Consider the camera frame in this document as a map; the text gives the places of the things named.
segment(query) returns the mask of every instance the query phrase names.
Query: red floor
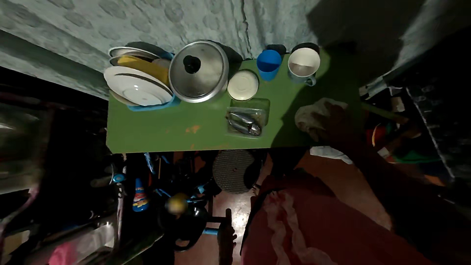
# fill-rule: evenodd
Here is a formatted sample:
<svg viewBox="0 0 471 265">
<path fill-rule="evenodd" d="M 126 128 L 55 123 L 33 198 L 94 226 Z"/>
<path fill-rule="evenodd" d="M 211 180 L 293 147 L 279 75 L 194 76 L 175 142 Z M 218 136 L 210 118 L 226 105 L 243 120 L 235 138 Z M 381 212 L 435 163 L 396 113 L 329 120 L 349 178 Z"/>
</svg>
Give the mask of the red floor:
<svg viewBox="0 0 471 265">
<path fill-rule="evenodd" d="M 263 179 L 270 173 L 271 167 L 271 159 L 268 158 L 257 183 L 261 184 Z M 341 160 L 311 156 L 306 153 L 297 167 L 303 167 L 313 176 L 321 178 L 345 204 L 362 212 L 379 225 L 391 229 L 388 214 L 374 196 L 361 172 L 354 165 L 347 165 Z M 253 196 L 251 192 L 229 194 L 223 191 L 214 198 L 214 216 L 225 216 L 226 208 L 232 210 L 232 226 L 237 233 L 237 245 L 233 253 L 234 265 L 240 264 L 240 243 L 250 213 L 251 196 Z M 218 242 L 216 236 L 202 235 L 190 250 L 175 254 L 175 264 L 217 265 Z"/>
</svg>

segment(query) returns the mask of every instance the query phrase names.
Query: blue cup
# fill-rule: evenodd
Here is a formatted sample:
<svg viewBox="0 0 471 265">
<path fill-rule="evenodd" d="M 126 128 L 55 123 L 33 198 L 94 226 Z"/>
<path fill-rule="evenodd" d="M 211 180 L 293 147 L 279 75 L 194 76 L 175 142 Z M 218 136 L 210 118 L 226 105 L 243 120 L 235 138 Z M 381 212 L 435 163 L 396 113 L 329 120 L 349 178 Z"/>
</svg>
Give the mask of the blue cup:
<svg viewBox="0 0 471 265">
<path fill-rule="evenodd" d="M 257 58 L 260 77 L 265 81 L 275 78 L 281 65 L 281 56 L 274 50 L 264 50 Z"/>
</svg>

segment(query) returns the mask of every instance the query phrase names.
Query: white cloth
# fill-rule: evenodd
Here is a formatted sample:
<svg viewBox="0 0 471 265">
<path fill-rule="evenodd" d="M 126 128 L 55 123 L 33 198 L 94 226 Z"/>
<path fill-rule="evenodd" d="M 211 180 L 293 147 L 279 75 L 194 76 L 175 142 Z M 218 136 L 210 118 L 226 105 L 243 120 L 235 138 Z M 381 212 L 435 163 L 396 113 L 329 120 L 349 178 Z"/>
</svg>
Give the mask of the white cloth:
<svg viewBox="0 0 471 265">
<path fill-rule="evenodd" d="M 329 98 L 321 98 L 316 103 L 308 106 L 304 106 L 298 109 L 294 115 L 294 122 L 296 126 L 303 132 L 310 133 L 311 137 L 315 141 L 319 141 L 319 136 L 313 133 L 312 129 L 324 129 L 320 122 L 316 120 L 311 113 L 315 112 L 326 117 L 330 116 L 329 110 L 324 106 L 326 102 L 330 102 L 333 105 L 338 105 L 344 109 L 348 107 L 345 102 L 336 101 Z"/>
<path fill-rule="evenodd" d="M 273 191 L 263 201 L 263 209 L 267 213 L 268 227 L 273 231 L 271 244 L 276 253 L 277 265 L 290 265 L 290 259 L 283 247 L 286 236 L 285 221 L 280 220 L 283 210 L 286 221 L 292 231 L 291 251 L 296 254 L 303 264 L 337 265 L 330 256 L 321 249 L 308 247 L 299 229 L 298 215 L 293 207 L 294 199 L 285 190 Z"/>
<path fill-rule="evenodd" d="M 341 159 L 349 165 L 353 164 L 348 156 L 330 146 L 313 146 L 309 150 L 309 153 L 313 156 Z"/>
</svg>

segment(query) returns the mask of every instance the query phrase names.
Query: white mug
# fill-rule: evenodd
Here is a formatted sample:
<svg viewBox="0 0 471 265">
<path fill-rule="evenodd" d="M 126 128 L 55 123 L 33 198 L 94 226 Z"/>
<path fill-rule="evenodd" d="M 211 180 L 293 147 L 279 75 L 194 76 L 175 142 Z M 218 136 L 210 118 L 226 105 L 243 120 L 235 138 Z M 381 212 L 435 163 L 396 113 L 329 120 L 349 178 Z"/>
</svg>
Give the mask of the white mug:
<svg viewBox="0 0 471 265">
<path fill-rule="evenodd" d="M 321 65 L 319 54 L 311 48 L 299 48 L 288 59 L 288 75 L 294 83 L 316 84 L 314 73 Z"/>
</svg>

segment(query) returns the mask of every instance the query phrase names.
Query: pot lid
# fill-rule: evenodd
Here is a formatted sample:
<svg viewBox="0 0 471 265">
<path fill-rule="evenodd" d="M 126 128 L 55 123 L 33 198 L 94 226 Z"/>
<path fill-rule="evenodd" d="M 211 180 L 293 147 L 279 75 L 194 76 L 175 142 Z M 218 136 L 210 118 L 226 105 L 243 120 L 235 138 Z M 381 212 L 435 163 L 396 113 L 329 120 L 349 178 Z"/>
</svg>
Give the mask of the pot lid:
<svg viewBox="0 0 471 265">
<path fill-rule="evenodd" d="M 227 56 L 221 47 L 211 41 L 196 41 L 175 55 L 169 80 L 177 95 L 200 98 L 220 90 L 227 73 Z"/>
</svg>

